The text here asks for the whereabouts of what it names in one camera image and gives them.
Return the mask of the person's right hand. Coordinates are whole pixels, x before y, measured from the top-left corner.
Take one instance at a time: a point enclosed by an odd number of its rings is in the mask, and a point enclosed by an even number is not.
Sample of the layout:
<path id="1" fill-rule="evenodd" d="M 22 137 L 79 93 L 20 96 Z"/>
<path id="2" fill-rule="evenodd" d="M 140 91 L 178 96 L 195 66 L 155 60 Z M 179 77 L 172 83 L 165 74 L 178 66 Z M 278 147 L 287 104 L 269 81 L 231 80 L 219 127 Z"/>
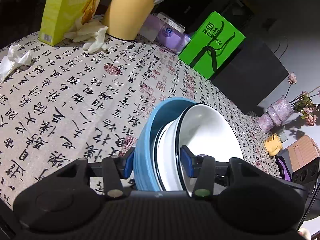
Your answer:
<path id="1" fill-rule="evenodd" d="M 311 240 L 311 234 L 310 231 L 306 228 L 300 228 L 298 230 L 298 233 L 306 240 Z"/>

